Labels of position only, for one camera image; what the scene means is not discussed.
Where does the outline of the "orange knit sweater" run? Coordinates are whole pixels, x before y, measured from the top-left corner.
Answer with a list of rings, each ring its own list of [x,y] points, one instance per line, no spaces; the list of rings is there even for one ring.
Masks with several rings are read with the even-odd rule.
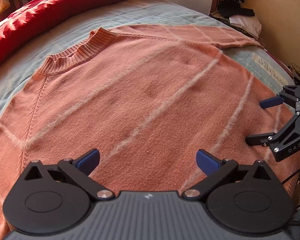
[[[245,143],[292,117],[287,106],[261,109],[273,91],[224,53],[256,45],[234,29],[142,24],[93,30],[48,56],[0,117],[0,239],[3,201],[34,159],[53,164],[96,148],[91,177],[115,192],[185,190],[204,178],[200,148],[292,174],[300,153],[278,163]]]

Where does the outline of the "white cloth on chair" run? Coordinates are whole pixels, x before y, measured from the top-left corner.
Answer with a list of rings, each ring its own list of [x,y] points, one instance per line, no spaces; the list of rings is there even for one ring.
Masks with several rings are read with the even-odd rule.
[[[257,40],[259,39],[262,24],[256,16],[233,15],[229,17],[229,20],[232,26],[239,27]]]

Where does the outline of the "wooden chair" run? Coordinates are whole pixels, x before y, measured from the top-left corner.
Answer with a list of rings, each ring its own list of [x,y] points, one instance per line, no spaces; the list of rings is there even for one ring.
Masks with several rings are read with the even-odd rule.
[[[212,18],[229,18],[229,1],[212,0],[209,16]]]

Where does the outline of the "blue plaid bed sheet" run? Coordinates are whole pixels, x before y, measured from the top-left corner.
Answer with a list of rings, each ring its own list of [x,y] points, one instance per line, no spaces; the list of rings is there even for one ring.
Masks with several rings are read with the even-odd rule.
[[[0,116],[11,98],[51,54],[83,41],[91,30],[122,25],[197,25],[226,28],[200,12],[161,0],[127,0],[86,11],[31,39],[0,66]]]

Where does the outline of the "red duvet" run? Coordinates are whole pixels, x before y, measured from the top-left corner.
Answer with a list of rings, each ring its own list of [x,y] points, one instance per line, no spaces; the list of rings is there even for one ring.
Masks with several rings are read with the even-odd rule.
[[[72,16],[125,0],[33,0],[0,22],[0,66],[27,41]]]

